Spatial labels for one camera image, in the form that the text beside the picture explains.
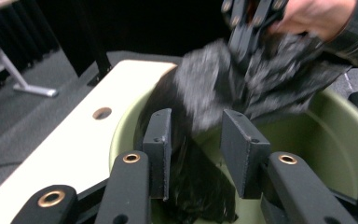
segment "hole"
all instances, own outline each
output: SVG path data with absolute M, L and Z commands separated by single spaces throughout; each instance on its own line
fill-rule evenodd
M 294 157 L 291 157 L 291 156 L 288 156 L 288 155 L 281 155 L 279 157 L 279 160 L 281 162 L 284 162 L 284 163 L 290 164 L 290 165 L 293 165 L 293 164 L 297 163 L 297 160 Z
M 134 163 L 140 159 L 141 157 L 138 154 L 129 154 L 123 158 L 123 161 L 126 163 Z
M 113 219 L 113 224 L 126 224 L 129 218 L 126 215 L 118 215 Z
M 110 114 L 112 114 L 112 109 L 109 107 L 103 107 L 95 111 L 92 117 L 94 119 L 106 119 Z
M 325 217 L 324 222 L 327 224 L 340 224 L 340 222 L 333 217 Z
M 60 195 L 56 193 L 50 194 L 48 197 L 46 197 L 45 201 L 48 203 L 54 202 L 54 200 L 57 200 L 59 196 Z
M 37 201 L 37 204 L 40 207 L 51 207 L 60 203 L 64 197 L 65 192 L 62 190 L 53 190 L 40 197 L 39 201 Z

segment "hand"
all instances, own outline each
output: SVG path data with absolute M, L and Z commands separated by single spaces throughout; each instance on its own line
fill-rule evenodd
M 356 0 L 289 0 L 282 21 L 271 25 L 276 33 L 315 33 L 324 41 L 333 39 L 345 26 Z

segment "white table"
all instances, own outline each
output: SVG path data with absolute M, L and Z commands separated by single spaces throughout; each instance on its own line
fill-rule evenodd
M 122 61 L 0 186 L 0 223 L 10 223 L 37 191 L 69 185 L 77 193 L 109 176 L 109 150 L 127 108 L 152 89 L 173 63 Z M 94 119 L 109 107 L 106 119 Z

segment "black clamp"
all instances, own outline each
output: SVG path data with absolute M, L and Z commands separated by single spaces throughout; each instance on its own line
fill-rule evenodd
M 358 199 L 327 188 L 297 155 L 270 151 L 243 114 L 225 110 L 220 149 L 243 199 L 262 199 L 268 224 L 358 223 Z M 76 195 L 69 186 L 38 191 L 13 224 L 151 223 L 151 199 L 167 199 L 171 110 L 153 114 L 142 149 L 121 153 L 109 179 Z
M 259 0 L 255 14 L 255 0 L 225 0 L 222 13 L 232 28 L 228 47 L 242 72 L 246 72 L 251 56 L 255 53 L 259 38 L 273 22 L 283 18 L 288 0 Z

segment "green bucket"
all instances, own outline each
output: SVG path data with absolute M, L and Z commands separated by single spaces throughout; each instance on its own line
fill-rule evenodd
M 132 150 L 132 138 L 140 111 L 150 94 L 137 99 L 118 124 L 112 139 L 109 167 L 115 157 Z M 258 127 L 271 143 L 273 151 L 285 151 L 304 159 L 325 185 L 358 197 L 358 109 L 332 91 L 318 93 L 310 109 L 299 116 Z M 228 175 L 219 150 L 219 132 L 210 132 L 196 140 L 208 157 Z M 237 197 L 235 223 L 264 223 L 259 200 Z M 169 223 L 153 206 L 153 223 Z M 211 223 L 199 219 L 196 223 Z

